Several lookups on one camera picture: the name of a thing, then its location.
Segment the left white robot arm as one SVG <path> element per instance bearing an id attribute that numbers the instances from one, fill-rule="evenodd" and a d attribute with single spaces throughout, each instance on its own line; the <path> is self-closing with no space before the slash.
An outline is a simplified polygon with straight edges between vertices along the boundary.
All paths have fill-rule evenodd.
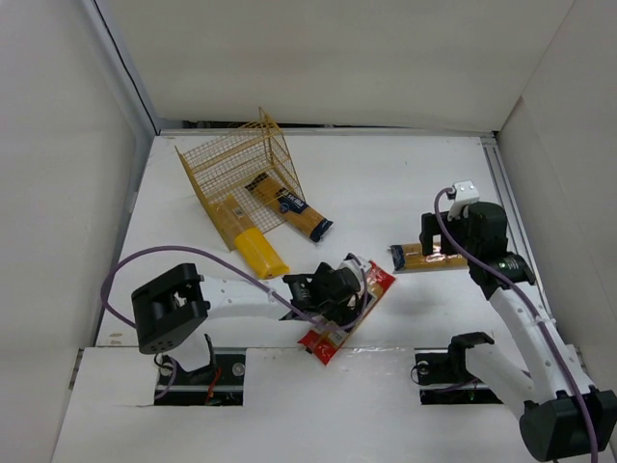
<path id="1" fill-rule="evenodd" d="M 140 352 L 166 356 L 202 377 L 217 367 L 203 323 L 209 317 L 255 317 L 309 323 L 298 343 L 327 365 L 395 282 L 376 262 L 353 254 L 338 266 L 322 262 L 311 273 L 270 281 L 231 270 L 237 279 L 206 279 L 195 264 L 181 263 L 135 289 L 131 304 Z"/>

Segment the yellow spaghetti bag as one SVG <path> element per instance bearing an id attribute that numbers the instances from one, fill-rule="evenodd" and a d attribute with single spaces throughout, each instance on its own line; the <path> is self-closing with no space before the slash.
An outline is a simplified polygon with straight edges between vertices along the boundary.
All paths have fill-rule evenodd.
<path id="1" fill-rule="evenodd" d="M 212 204 L 207 211 L 228 248 L 237 250 L 259 279 L 272 279 L 289 272 L 289 267 L 232 195 Z"/>

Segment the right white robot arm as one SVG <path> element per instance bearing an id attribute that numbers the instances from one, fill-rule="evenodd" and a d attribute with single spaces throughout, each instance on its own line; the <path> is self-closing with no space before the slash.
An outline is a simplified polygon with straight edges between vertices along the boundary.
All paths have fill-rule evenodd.
<path id="1" fill-rule="evenodd" d="M 463 256 L 472 280 L 505 323 L 524 360 L 518 368 L 484 333 L 463 349 L 467 372 L 489 386 L 519 424 L 539 462 L 589 455 L 596 462 L 616 425 L 616 394 L 600 390 L 560 337 L 525 259 L 508 249 L 499 204 L 456 200 L 436 219 L 442 238 Z"/>

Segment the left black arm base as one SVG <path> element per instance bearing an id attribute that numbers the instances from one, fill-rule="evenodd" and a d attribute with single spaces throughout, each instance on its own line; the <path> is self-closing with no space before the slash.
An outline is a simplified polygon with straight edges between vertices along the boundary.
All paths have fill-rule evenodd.
<path id="1" fill-rule="evenodd" d="M 158 377 L 154 389 L 155 406 L 242 406 L 246 349 L 216 348 L 215 363 L 198 371 L 173 369 L 167 355 L 158 355 L 154 364 Z"/>

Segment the red white spaghetti bag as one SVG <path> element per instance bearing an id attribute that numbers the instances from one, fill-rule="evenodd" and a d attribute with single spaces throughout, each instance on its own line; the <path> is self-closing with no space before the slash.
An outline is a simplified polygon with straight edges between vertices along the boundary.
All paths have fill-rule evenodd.
<path id="1" fill-rule="evenodd" d="M 319 323 L 320 318 L 314 319 L 314 323 L 308 332 L 299 340 L 305 350 L 314 355 L 323 365 L 327 365 L 336 352 L 346 343 L 354 331 L 360 327 L 362 321 L 368 316 L 370 311 L 383 298 L 384 294 L 391 287 L 395 278 L 383 270 L 378 264 L 372 261 L 372 270 L 368 279 L 369 302 L 362 319 L 349 331 L 336 330 L 335 325 L 329 323 Z"/>

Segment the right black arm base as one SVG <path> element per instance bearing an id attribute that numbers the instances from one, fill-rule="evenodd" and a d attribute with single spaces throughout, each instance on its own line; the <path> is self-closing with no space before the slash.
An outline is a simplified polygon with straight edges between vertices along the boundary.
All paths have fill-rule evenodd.
<path id="1" fill-rule="evenodd" d="M 446 348 L 416 349 L 410 376 L 422 405 L 501 404 L 482 381 L 455 370 Z"/>

